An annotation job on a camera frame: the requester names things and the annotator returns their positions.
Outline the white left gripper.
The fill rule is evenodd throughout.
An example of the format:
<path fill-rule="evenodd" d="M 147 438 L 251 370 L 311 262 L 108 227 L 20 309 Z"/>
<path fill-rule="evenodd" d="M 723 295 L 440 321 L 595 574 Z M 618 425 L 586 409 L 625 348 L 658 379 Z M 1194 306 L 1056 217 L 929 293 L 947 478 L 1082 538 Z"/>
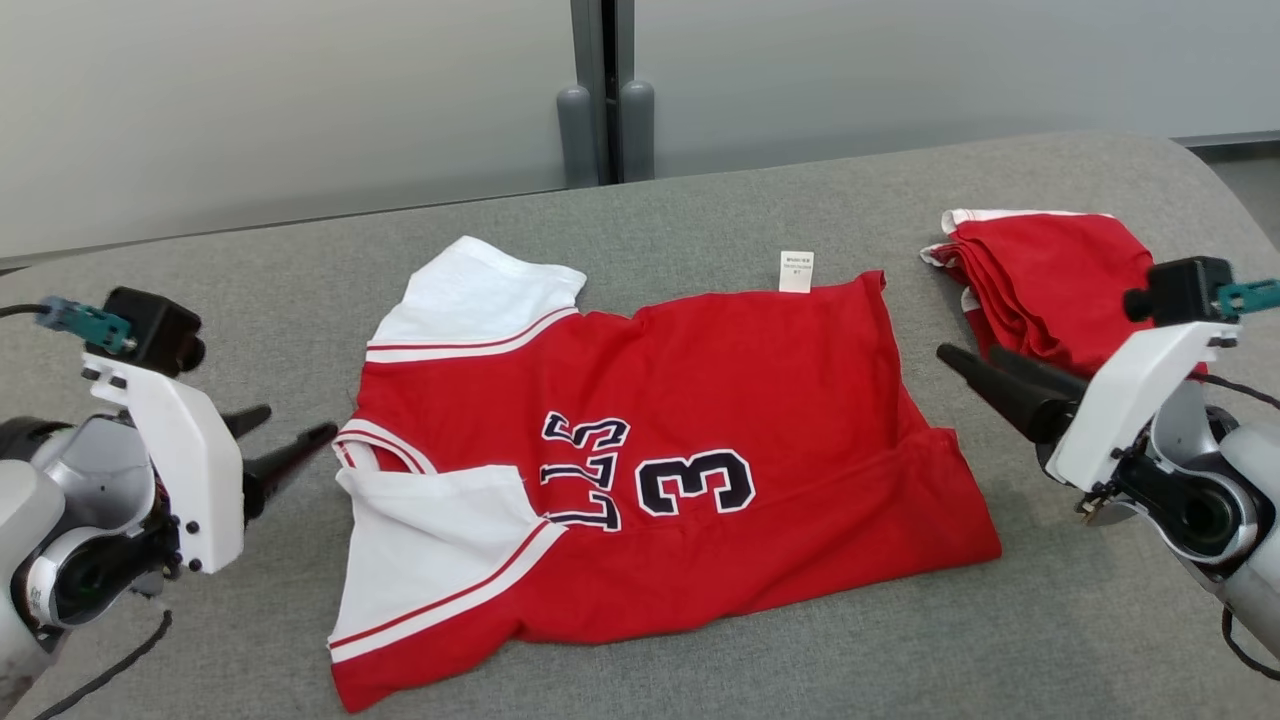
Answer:
<path fill-rule="evenodd" d="M 82 360 L 100 374 L 92 395 L 129 411 L 172 514 L 182 525 L 197 524 L 197 530 L 179 529 L 179 551 L 186 561 L 198 561 L 204 574 L 239 557 L 244 523 L 261 518 L 300 469 L 337 437 L 338 425 L 324 423 L 289 445 L 242 461 L 236 439 L 271 419 L 269 405 L 220 414 L 204 392 L 160 373 L 92 354 Z"/>

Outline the folded red garment white trim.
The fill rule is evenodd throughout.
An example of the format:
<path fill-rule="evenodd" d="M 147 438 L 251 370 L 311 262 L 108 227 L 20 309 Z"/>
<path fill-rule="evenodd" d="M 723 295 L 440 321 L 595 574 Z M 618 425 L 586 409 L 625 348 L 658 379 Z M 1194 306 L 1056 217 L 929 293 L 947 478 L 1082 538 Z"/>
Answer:
<path fill-rule="evenodd" d="M 1123 296 L 1144 284 L 1155 261 L 1115 217 L 954 209 L 941 225 L 946 241 L 920 258 L 963 287 L 982 357 L 1000 346 L 1089 379 L 1153 325 L 1125 314 Z"/>

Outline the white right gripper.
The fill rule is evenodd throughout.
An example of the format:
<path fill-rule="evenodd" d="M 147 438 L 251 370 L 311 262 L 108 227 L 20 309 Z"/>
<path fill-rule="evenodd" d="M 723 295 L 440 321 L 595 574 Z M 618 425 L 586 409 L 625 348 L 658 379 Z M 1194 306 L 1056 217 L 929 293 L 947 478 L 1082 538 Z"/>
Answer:
<path fill-rule="evenodd" d="M 1211 322 L 1139 331 L 1089 384 L 1000 345 L 982 357 L 945 343 L 937 359 L 1032 443 L 1061 438 L 1044 470 L 1061 484 L 1092 492 L 1108 483 L 1119 462 L 1114 451 L 1125 454 L 1180 383 L 1216 360 L 1224 340 L 1239 334 L 1238 325 Z"/>

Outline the red Bulls jersey white sleeves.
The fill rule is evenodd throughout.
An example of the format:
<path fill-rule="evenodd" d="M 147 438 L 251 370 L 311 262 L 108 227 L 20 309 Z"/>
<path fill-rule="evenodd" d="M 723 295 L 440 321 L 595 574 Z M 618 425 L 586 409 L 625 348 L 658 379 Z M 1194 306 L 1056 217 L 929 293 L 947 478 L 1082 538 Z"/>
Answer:
<path fill-rule="evenodd" d="M 998 559 L 902 372 L 884 277 L 582 313 L 585 274 L 471 236 L 408 281 L 337 432 L 346 711 L 511 641 L 692 632 Z"/>

